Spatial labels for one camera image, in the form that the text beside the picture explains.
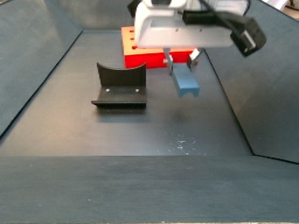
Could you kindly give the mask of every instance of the white robot body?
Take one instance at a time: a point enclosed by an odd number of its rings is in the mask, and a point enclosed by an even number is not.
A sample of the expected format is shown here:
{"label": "white robot body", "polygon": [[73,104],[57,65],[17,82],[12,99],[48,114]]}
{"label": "white robot body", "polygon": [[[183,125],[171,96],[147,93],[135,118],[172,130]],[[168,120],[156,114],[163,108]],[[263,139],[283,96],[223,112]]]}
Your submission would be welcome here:
{"label": "white robot body", "polygon": [[[243,15],[247,0],[209,0],[216,11]],[[144,0],[135,14],[135,43],[137,47],[225,47],[232,45],[231,30],[209,25],[185,25],[180,11],[201,11],[197,0],[172,0],[169,5],[152,5]]]}

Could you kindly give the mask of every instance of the red block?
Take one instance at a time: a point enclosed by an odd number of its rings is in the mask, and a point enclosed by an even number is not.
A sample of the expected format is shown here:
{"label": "red block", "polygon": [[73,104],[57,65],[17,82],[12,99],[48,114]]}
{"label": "red block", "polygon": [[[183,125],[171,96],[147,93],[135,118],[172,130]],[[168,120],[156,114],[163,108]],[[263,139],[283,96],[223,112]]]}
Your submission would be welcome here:
{"label": "red block", "polygon": [[[139,67],[145,63],[147,68],[165,67],[163,48],[139,48],[135,42],[135,27],[121,27],[125,68]],[[193,47],[171,48],[173,63],[184,63],[188,60]]]}

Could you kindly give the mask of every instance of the blue block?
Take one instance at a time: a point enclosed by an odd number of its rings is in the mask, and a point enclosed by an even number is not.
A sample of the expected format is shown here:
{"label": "blue block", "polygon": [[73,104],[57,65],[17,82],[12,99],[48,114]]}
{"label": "blue block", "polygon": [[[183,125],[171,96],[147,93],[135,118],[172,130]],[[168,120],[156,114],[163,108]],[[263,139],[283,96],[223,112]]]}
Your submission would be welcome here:
{"label": "blue block", "polygon": [[185,64],[172,64],[172,80],[180,97],[188,93],[199,96],[200,85]]}

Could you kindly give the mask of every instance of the gray surface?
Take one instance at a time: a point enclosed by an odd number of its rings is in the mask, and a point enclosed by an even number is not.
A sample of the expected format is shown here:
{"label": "gray surface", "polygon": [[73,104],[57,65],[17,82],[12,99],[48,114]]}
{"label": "gray surface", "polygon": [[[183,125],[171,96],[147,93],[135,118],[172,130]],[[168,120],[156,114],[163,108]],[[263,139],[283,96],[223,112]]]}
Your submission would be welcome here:
{"label": "gray surface", "polygon": [[97,110],[96,63],[122,67],[118,31],[84,32],[0,143],[1,156],[251,155],[205,55],[200,96],[147,69],[147,109]]}
{"label": "gray surface", "polygon": [[0,222],[299,222],[297,173],[261,157],[0,157]]}
{"label": "gray surface", "polygon": [[299,23],[252,1],[248,15],[267,36],[243,58],[235,46],[208,50],[231,106],[257,155],[299,162]]}
{"label": "gray surface", "polygon": [[80,34],[50,1],[0,7],[0,135]]}
{"label": "gray surface", "polygon": [[120,30],[133,25],[126,5],[132,0],[52,0],[82,30]]}

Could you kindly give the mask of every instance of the black bracket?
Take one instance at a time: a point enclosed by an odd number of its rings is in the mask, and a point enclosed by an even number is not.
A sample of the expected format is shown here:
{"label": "black bracket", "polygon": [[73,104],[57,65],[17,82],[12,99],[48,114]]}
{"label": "black bracket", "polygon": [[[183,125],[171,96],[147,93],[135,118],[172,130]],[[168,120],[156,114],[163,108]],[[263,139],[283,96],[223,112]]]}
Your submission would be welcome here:
{"label": "black bracket", "polygon": [[219,25],[231,29],[231,39],[244,56],[259,50],[267,42],[265,34],[252,17],[243,17],[225,11],[185,10],[181,20],[187,25]]}
{"label": "black bracket", "polygon": [[145,108],[145,64],[129,69],[113,69],[97,63],[100,90],[90,103],[109,109]]}

